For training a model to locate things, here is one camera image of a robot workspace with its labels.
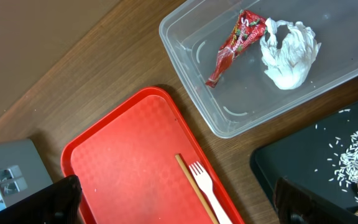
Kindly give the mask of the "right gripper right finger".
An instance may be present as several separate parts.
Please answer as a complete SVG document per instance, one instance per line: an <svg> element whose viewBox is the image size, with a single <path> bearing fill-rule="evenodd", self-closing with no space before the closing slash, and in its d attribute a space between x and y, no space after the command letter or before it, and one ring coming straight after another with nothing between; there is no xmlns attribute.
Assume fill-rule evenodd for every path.
<svg viewBox="0 0 358 224"><path fill-rule="evenodd" d="M358 216L287 179L275 185L274 206L280 224L358 224Z"/></svg>

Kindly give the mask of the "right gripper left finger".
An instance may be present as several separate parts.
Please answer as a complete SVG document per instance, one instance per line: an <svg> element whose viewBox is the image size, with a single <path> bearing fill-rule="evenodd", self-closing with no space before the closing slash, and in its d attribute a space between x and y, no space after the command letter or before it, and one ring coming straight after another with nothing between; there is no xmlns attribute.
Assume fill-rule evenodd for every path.
<svg viewBox="0 0 358 224"><path fill-rule="evenodd" d="M78 176L69 175L1 210L0 224L77 223L81 196Z"/></svg>

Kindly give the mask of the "white plastic fork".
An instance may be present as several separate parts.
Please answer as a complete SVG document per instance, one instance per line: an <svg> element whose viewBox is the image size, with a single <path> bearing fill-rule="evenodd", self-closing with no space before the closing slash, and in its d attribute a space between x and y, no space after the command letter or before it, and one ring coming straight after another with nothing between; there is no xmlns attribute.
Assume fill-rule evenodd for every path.
<svg viewBox="0 0 358 224"><path fill-rule="evenodd" d="M213 192L212 178L209 176L204 167L197 161L190 164L189 168L193 177L195 178L196 183L198 184L198 187L207 196L209 203L211 204L212 209L216 214L218 222L220 224L232 224L232 221L222 208L221 204L219 203Z"/></svg>

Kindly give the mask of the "wooden chopstick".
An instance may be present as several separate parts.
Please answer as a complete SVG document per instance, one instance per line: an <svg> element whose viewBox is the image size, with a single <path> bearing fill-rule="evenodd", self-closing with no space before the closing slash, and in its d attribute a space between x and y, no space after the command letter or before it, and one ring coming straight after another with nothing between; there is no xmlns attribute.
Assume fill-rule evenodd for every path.
<svg viewBox="0 0 358 224"><path fill-rule="evenodd" d="M201 193L197 183L195 182L193 176L190 174L190 171L188 170L185 162L183 161L182 157L180 154L176 154L175 155L175 159L177 160L179 166L181 167L184 175L186 176L186 178L188 179L190 185L192 186L193 190L195 191L195 194L197 195L198 199L200 200L202 206L204 207L204 209L206 210L206 213L208 214L208 216L210 217L211 221L213 224L218 224L218 220L215 217L214 212L212 211L211 207L209 206L209 203L205 200L203 194Z"/></svg>

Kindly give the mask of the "white napkin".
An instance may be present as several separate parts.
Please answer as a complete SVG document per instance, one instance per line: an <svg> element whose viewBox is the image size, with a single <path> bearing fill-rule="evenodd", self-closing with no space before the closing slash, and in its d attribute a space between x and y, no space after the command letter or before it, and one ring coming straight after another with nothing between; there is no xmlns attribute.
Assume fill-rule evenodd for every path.
<svg viewBox="0 0 358 224"><path fill-rule="evenodd" d="M260 39L261 60L267 67L264 73L281 90L298 88L306 80L321 47L315 32L301 21L292 23L268 18L265 25L269 38ZM278 47L276 33L280 26L287 27L288 34Z"/></svg>

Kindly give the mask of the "red snack wrapper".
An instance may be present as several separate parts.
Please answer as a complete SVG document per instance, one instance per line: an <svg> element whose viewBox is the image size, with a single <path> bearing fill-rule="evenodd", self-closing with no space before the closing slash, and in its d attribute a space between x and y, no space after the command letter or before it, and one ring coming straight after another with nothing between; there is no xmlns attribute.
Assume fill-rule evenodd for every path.
<svg viewBox="0 0 358 224"><path fill-rule="evenodd" d="M214 88L221 75L232 65L250 45L258 41L267 32L266 19L250 10L241 10L237 22L225 43L219 48L216 67L206 81L206 85Z"/></svg>

